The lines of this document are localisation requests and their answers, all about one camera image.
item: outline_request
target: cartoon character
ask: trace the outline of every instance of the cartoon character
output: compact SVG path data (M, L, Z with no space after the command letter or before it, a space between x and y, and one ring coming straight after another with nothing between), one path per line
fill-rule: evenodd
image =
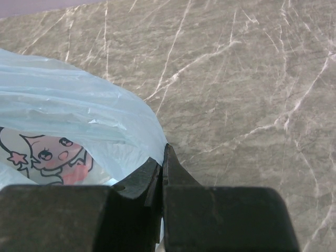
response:
M93 167L91 155L66 138L0 128L0 148L8 153L12 167L39 184L73 185Z

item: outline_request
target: plastic bag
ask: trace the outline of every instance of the plastic bag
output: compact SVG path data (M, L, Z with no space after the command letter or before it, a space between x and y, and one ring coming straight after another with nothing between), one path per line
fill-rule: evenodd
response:
M114 184L166 138L133 93L61 61L0 49L0 188Z

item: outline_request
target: gray marble countertop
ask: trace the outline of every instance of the gray marble countertop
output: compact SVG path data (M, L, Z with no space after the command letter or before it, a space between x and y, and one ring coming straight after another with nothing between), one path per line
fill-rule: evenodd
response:
M205 185L271 186L336 251L336 2L119 0L0 19L0 47L143 98Z

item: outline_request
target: cartoon mouth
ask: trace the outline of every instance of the cartoon mouth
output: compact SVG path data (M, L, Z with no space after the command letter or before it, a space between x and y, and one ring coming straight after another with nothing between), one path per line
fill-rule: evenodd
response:
M58 155L58 159L60 160L65 160L67 157L69 156L69 152L68 151L63 151L61 154Z

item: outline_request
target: pink star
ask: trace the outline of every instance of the pink star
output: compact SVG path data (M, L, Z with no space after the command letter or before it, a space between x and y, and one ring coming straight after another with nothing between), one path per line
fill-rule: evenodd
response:
M28 164L27 160L26 160L26 154L20 154L17 153L15 151L12 151L10 153L10 157L7 158L8 161L12 161L13 164L15 165L19 165L19 164Z

